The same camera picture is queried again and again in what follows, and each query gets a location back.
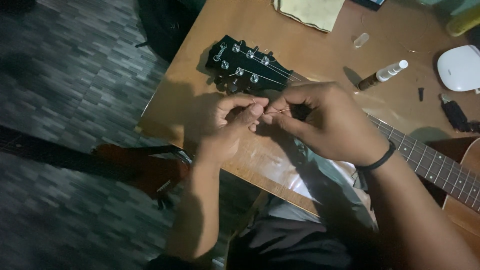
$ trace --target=grand logo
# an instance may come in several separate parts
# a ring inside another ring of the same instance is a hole
[[[215,62],[220,61],[220,56],[222,56],[222,53],[223,53],[223,51],[225,51],[226,48],[227,48],[227,45],[225,44],[225,42],[222,42],[222,44],[220,44],[220,51],[218,52],[217,55],[215,55],[215,56],[213,57],[213,60],[214,60]]]

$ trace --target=guitar headstock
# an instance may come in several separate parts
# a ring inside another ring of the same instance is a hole
[[[277,91],[287,87],[293,70],[287,70],[273,57],[250,48],[244,40],[236,41],[225,35],[208,52],[205,67],[215,72],[215,84],[228,94],[258,90]]]

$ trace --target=guitar body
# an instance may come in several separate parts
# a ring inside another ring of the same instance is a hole
[[[449,139],[433,142],[430,145],[461,165],[480,172],[480,138]],[[443,209],[480,259],[480,215],[451,196],[446,197]]]

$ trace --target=guitar neck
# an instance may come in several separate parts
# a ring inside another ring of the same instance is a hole
[[[368,114],[367,117],[396,145],[417,175],[474,211],[480,212],[480,182],[476,173],[372,115]]]

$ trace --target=white device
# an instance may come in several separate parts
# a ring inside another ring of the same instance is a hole
[[[438,74],[448,89],[453,91],[480,88],[480,51],[473,45],[451,49],[440,56]]]

